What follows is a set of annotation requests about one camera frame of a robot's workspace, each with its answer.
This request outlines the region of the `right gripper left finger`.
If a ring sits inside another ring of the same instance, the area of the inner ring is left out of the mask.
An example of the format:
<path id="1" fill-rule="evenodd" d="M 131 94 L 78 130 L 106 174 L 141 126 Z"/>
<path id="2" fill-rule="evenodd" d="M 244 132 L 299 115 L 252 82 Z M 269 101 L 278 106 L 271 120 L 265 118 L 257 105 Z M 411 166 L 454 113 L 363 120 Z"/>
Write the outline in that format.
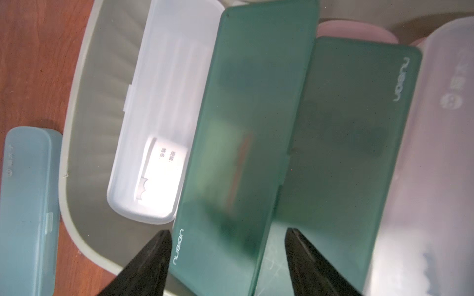
<path id="1" fill-rule="evenodd" d="M 159 231 L 100 296 L 162 296 L 172 254 L 172 235 Z"/>

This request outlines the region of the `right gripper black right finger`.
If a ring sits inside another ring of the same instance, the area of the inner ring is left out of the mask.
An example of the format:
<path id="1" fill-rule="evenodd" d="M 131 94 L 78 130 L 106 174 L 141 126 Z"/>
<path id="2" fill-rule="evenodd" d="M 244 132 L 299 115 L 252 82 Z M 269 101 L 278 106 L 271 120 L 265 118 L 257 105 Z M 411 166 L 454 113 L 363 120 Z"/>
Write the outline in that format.
<path id="1" fill-rule="evenodd" d="M 361 296 L 296 228 L 285 234 L 285 250 L 296 296 Z"/>

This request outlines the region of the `dark green translucent pencil case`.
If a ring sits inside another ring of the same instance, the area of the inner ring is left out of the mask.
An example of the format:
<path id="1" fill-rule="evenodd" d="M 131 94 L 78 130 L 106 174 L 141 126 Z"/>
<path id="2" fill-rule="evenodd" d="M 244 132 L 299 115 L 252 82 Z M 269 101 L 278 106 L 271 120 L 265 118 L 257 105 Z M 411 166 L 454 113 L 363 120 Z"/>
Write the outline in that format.
<path id="1" fill-rule="evenodd" d="M 170 273 L 197 296 L 255 291 L 318 20 L 317 1 L 222 14 L 170 260 Z"/>

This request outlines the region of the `clear pencil case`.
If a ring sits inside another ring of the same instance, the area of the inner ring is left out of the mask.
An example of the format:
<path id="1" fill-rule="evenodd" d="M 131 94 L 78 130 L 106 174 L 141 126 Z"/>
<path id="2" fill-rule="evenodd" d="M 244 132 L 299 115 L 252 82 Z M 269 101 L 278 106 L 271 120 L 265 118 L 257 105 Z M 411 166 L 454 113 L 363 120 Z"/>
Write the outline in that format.
<path id="1" fill-rule="evenodd" d="M 474 293 L 474 19 L 422 43 L 422 66 L 364 287 Z"/>
<path id="2" fill-rule="evenodd" d="M 107 189 L 128 219 L 175 218 L 223 10 L 219 1 L 151 3 Z"/>

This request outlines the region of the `grey-blue pencil case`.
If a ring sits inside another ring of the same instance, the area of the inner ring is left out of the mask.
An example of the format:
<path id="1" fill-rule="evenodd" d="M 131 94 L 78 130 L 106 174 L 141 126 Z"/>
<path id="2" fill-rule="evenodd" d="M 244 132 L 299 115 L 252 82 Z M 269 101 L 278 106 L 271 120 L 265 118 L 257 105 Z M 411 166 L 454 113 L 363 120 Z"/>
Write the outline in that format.
<path id="1" fill-rule="evenodd" d="M 1 295 L 54 293 L 62 134 L 15 127 L 4 143 L 1 180 Z"/>

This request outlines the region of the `pink pencil case with label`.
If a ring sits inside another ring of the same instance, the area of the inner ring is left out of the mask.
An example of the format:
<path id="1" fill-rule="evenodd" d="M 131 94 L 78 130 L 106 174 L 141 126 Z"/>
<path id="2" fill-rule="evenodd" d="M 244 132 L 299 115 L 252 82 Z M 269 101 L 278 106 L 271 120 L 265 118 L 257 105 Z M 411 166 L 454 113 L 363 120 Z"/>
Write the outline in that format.
<path id="1" fill-rule="evenodd" d="M 335 37 L 375 43 L 398 44 L 398 37 L 389 30 L 370 23 L 353 20 L 329 20 L 317 27 L 317 38 Z"/>

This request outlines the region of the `grey plastic storage tray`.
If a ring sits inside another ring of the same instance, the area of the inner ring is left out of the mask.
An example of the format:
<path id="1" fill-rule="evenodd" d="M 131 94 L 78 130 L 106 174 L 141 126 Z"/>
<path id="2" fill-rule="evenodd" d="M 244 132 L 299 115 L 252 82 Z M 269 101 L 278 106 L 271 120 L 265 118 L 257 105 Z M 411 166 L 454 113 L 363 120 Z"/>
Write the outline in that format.
<path id="1" fill-rule="evenodd" d="M 78 58 L 60 160 L 59 200 L 65 227 L 81 252 L 118 274 L 159 229 L 114 212 L 106 193 L 122 111 L 153 1 L 94 1 Z M 421 37 L 474 1 L 322 1 L 322 17 L 369 21 L 403 41 Z"/>

